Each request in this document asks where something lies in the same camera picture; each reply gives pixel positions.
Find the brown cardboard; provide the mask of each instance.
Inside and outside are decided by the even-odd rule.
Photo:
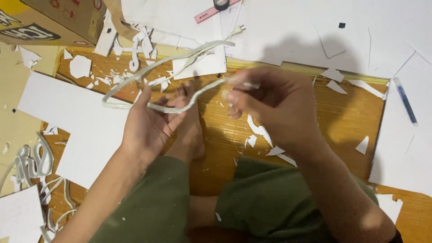
[[[94,47],[105,12],[102,0],[7,0],[0,3],[0,41]]]
[[[111,20],[115,27],[115,30],[118,32],[119,35],[125,37],[132,42],[133,37],[138,33],[138,31],[132,28],[128,28],[123,24],[125,21],[123,12],[121,11],[121,0],[104,0],[104,3],[108,8],[109,12],[111,13]]]

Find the hand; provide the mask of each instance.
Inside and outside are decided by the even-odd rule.
[[[231,77],[233,90],[225,94],[233,106],[228,115],[242,112],[257,119],[276,145],[294,156],[308,153],[317,141],[324,141],[318,128],[314,91],[307,76],[281,68],[261,66]],[[259,89],[245,85],[259,84]]]
[[[168,138],[183,121],[186,113],[164,114],[150,108],[151,88],[145,85],[143,93],[129,110],[124,126],[123,140],[120,150],[132,159],[137,159],[141,169],[145,170],[160,154]],[[178,97],[168,103],[168,96],[160,98],[155,104],[183,108],[186,105],[184,97]]]

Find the pink ruler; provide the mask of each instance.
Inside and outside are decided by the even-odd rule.
[[[240,1],[241,0],[230,0],[229,5],[231,6],[231,5],[236,4],[236,3],[240,2]],[[199,24],[199,23],[203,22],[204,20],[210,18],[211,16],[213,16],[213,15],[219,13],[219,12],[220,11],[217,10],[213,6],[213,7],[209,8],[209,9],[207,9],[206,11],[204,11],[204,12],[198,14],[197,16],[195,16],[194,17],[195,22],[197,22],[197,24]]]

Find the person's right hand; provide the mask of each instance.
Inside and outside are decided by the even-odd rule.
[[[228,115],[238,119],[242,112],[250,114],[265,127],[275,144],[290,155],[309,153],[323,141],[309,77],[261,66],[237,73],[229,83],[234,88],[224,95],[232,104]],[[255,89],[248,83],[260,87]]]

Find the bamboo mat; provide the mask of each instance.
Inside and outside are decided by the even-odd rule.
[[[116,60],[114,54],[107,58],[92,53],[93,49],[87,48],[68,48],[69,52],[75,55],[84,55],[92,60],[92,73],[95,77],[105,78],[110,74],[111,69],[114,72],[128,72],[129,61],[131,56],[124,54],[120,60]],[[146,66],[144,58],[141,58],[141,68]],[[75,80],[80,86],[86,87],[93,80],[89,77],[74,79],[69,72],[69,63],[71,59],[64,60],[63,54],[57,58],[57,70],[61,74]],[[242,65],[239,62],[228,64],[225,77],[232,76],[236,71],[244,67],[250,67],[250,64]],[[167,76],[167,70],[172,70],[171,62],[163,64],[150,73],[145,78],[152,81],[159,76]],[[303,71],[307,74],[318,74],[317,71]],[[173,93],[175,88],[188,80],[192,80],[196,90],[218,80],[216,74],[200,76],[196,78],[172,80],[172,85],[163,93]],[[367,78],[372,87],[380,92],[385,92],[387,87],[380,79]],[[371,162],[375,150],[378,129],[384,107],[384,101],[367,91],[348,84],[343,81],[340,85],[348,95],[339,94],[326,87],[330,80],[327,78],[317,77],[314,91],[317,100],[318,119],[322,134],[336,152],[336,154],[347,164],[350,171],[363,181],[367,181]],[[107,93],[109,86],[99,81],[99,85],[92,88],[99,93]],[[247,145],[244,148],[245,139],[253,134],[249,128],[246,118],[242,116],[239,120],[233,120],[226,115],[228,104],[221,97],[224,89],[228,85],[222,85],[204,93],[198,100],[199,111],[201,114],[201,124],[204,129],[204,143],[206,147],[206,156],[200,161],[193,162],[190,167],[190,193],[191,195],[211,196],[218,195],[223,184],[233,178],[235,171],[234,158],[238,158],[240,153],[245,156],[258,159],[268,160],[274,163],[286,164],[282,159],[272,156],[265,157],[270,151],[269,144],[265,139],[258,136],[255,148]],[[158,99],[163,94],[158,88],[153,89],[152,100]],[[139,91],[139,84],[135,81],[126,85],[116,97],[133,102]],[[369,136],[369,145],[366,155],[355,150],[355,147],[365,136]],[[54,144],[58,141],[65,141],[69,134],[59,129],[59,135],[45,136],[53,153],[54,153],[54,171],[56,171],[60,157],[64,150],[64,145]],[[171,138],[165,151],[173,143],[175,138]],[[57,175],[48,176],[47,181],[57,178]],[[432,198],[413,192],[407,192],[399,189],[393,189],[385,186],[378,186],[379,193],[393,193],[397,198],[403,200],[402,211],[397,221],[397,228],[401,232],[405,242],[432,242]],[[85,195],[86,190],[75,183],[70,184],[71,198],[79,206]],[[54,221],[56,221],[64,212],[69,210],[64,201],[63,186],[54,190],[52,194],[50,208],[53,209]],[[244,234],[222,229],[198,229],[190,234],[192,242],[240,242],[246,238]]]

